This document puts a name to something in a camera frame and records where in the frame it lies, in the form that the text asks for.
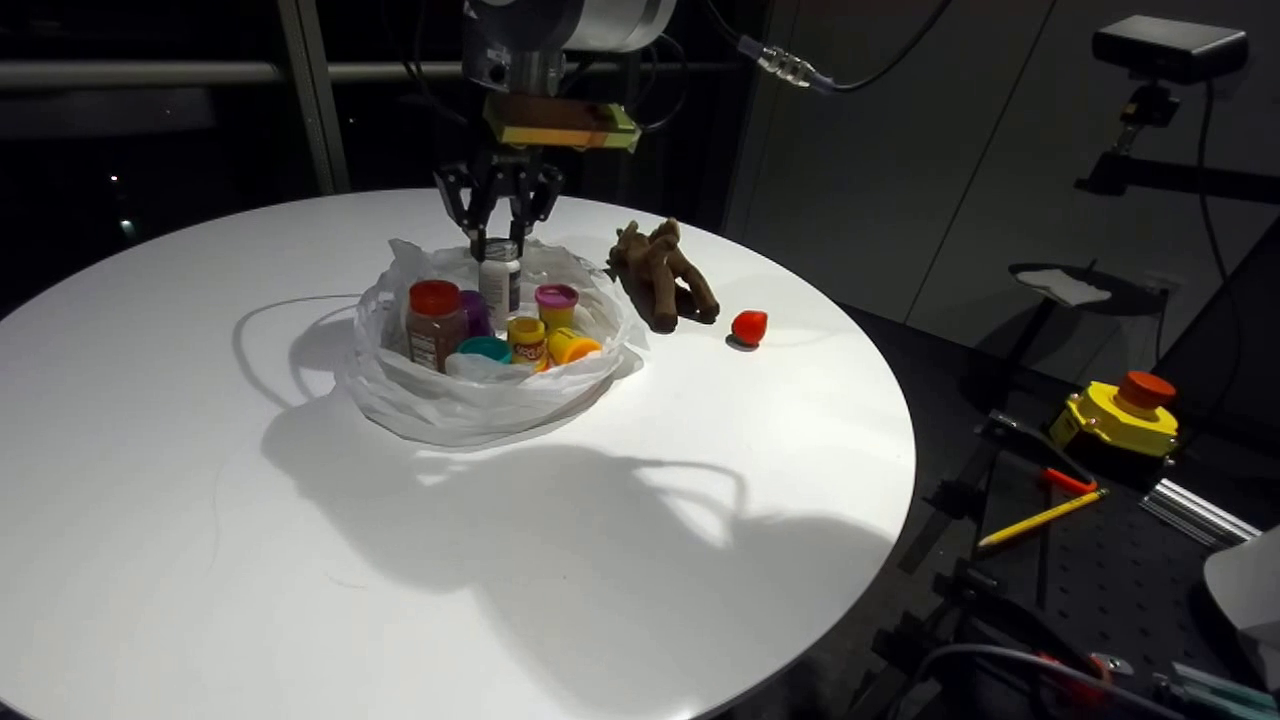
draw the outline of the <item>clear plastic bag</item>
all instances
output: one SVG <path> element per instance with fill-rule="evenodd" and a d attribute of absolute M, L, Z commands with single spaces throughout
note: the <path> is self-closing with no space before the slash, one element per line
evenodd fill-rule
<path fill-rule="evenodd" d="M 578 323 L 599 340 L 599 353 L 498 380 L 446 378 L 412 364 L 403 350 L 403 295 L 415 281 L 436 276 L 481 289 L 470 249 L 422 254 L 391 241 L 391 267 L 357 305 L 357 357 L 344 388 L 362 411 L 409 442 L 426 444 L 500 444 L 562 426 L 599 399 L 613 380 L 645 362 L 645 323 L 626 293 L 568 249 L 527 246 L 520 266 L 520 308 L 533 308 L 542 285 L 573 285 L 582 293 Z"/>

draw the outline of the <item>white table surface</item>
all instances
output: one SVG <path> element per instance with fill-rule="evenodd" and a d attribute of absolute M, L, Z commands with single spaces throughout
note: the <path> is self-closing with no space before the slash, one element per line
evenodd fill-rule
<path fill-rule="evenodd" d="M 606 266 L 655 218 L 562 200 Z M 693 716 L 820 642 L 903 527 L 915 442 L 873 340 L 685 230 L 715 323 L 546 436 L 433 452 L 333 373 L 436 191 L 262 208 L 0 323 L 0 698 L 46 720 Z M 770 308 L 761 353 L 725 350 Z"/>

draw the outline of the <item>plastic bag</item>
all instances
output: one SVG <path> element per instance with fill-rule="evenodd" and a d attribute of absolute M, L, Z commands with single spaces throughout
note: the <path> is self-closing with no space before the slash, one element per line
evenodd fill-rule
<path fill-rule="evenodd" d="M 626 293 L 587 259 L 547 246 L 526 249 L 520 311 L 533 311 L 542 285 L 573 285 L 582 293 L 578 323 L 599 340 L 599 353 L 500 380 L 463 380 L 412 364 L 399 353 L 403 295 L 426 276 L 481 289 L 481 267 L 470 249 L 422 254 L 409 241 L 391 241 L 391 267 L 357 305 L 362 350 L 344 373 L 344 388 L 362 411 L 397 436 L 426 444 L 517 442 L 585 411 L 613 380 L 642 370 L 645 323 Z"/>

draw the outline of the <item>red object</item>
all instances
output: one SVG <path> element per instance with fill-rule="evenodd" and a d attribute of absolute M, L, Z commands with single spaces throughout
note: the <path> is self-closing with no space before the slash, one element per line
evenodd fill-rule
<path fill-rule="evenodd" d="M 1173 396 L 1175 388 L 1156 373 L 1127 373 L 1119 380 L 1119 399 L 1143 411 L 1164 410 Z"/>
<path fill-rule="evenodd" d="M 1056 490 L 1064 490 L 1064 494 L 1074 494 L 1074 498 L 1097 494 L 1093 482 L 1074 475 L 1074 474 L 1059 474 L 1059 469 L 1040 469 L 1040 482 L 1045 482 L 1045 486 L 1056 486 Z"/>
<path fill-rule="evenodd" d="M 450 316 L 463 305 L 463 293 L 450 281 L 422 281 L 409 289 L 409 308 L 415 316 Z"/>
<path fill-rule="evenodd" d="M 761 350 L 763 334 L 770 334 L 770 311 L 738 311 L 732 340 L 741 350 Z"/>

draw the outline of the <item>brown object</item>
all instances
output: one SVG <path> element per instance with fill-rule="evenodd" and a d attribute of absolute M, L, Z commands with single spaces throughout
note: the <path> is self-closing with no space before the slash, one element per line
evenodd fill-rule
<path fill-rule="evenodd" d="M 622 230 L 616 246 L 610 254 L 610 273 L 626 281 L 642 316 L 655 334 L 671 334 L 681 308 L 685 308 L 685 316 L 704 320 L 704 323 L 714 323 L 721 316 L 721 299 L 715 299 L 714 285 L 681 254 L 676 220 L 663 220 L 649 238 L 642 233 L 642 226 Z"/>

